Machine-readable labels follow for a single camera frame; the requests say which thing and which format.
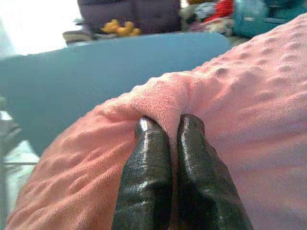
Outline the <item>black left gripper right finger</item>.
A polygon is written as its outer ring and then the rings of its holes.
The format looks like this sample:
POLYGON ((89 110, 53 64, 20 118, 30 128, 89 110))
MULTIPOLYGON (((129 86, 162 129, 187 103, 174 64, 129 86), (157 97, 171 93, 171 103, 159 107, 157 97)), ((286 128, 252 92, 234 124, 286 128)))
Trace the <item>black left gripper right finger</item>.
POLYGON ((177 130, 179 219, 186 230, 251 230, 230 172, 205 136, 202 120, 183 114, 177 130))

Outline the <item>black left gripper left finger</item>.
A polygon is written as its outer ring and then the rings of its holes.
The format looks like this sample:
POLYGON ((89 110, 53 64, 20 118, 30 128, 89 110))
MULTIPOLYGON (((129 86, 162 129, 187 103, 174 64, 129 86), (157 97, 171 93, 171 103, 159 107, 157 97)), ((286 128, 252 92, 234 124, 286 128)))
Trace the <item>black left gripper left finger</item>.
POLYGON ((135 140, 123 167, 112 229, 166 230, 173 193, 169 137, 144 116, 135 128, 135 140))

